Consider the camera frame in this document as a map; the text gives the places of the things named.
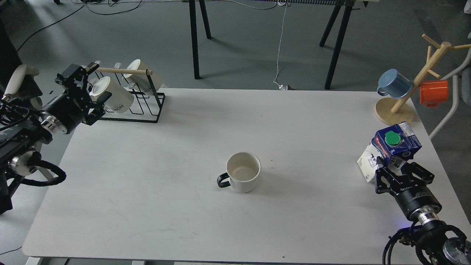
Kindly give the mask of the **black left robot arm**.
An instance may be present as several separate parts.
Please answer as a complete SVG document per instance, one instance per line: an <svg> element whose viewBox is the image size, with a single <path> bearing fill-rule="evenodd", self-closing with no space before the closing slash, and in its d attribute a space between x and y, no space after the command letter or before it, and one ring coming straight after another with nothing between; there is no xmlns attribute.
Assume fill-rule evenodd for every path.
<svg viewBox="0 0 471 265"><path fill-rule="evenodd" d="M79 124L93 125L105 114L111 93L93 100L88 91L88 78L98 68L98 62L70 65L55 80L64 92L39 110L16 97L25 76L38 75L37 68L20 65L13 72L1 98L1 213L13 208L11 198L21 184L46 187L66 179L59 166L42 159L40 146Z"/></svg>

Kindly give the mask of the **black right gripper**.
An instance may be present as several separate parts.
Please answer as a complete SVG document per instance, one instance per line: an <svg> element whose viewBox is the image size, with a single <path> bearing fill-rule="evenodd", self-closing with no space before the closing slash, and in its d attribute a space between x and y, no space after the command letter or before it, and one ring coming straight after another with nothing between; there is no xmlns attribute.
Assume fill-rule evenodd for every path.
<svg viewBox="0 0 471 265"><path fill-rule="evenodd" d="M439 213L442 205L427 185L435 175L416 162L403 165L403 174L397 176L387 167L375 171L376 194L389 193L409 221L418 221L421 213Z"/></svg>

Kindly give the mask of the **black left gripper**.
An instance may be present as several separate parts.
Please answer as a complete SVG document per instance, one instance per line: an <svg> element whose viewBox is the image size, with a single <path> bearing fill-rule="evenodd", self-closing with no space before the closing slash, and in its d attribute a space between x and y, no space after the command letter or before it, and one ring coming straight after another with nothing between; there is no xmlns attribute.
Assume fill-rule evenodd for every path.
<svg viewBox="0 0 471 265"><path fill-rule="evenodd" d="M57 74L55 83L62 86L64 92L40 110L42 128L52 135L58 132L70 134L79 124L91 126L105 115L105 103L112 93L103 92L96 96L88 91L89 76L98 68L98 63L87 66L71 64Z"/></svg>

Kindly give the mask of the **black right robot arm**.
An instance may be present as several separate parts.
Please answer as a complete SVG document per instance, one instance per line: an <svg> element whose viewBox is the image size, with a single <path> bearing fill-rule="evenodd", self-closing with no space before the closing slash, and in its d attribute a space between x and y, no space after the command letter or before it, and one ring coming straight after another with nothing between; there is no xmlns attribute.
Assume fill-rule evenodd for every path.
<svg viewBox="0 0 471 265"><path fill-rule="evenodd" d="M437 214L442 206L427 187L434 174L416 162L405 162L401 174L390 170L385 161L377 158L375 171L376 193L389 193L395 198L402 213L412 222L410 227L390 236L382 253L382 263L390 265L396 243L415 248L423 265L469 265L470 242L454 225L441 221Z"/></svg>

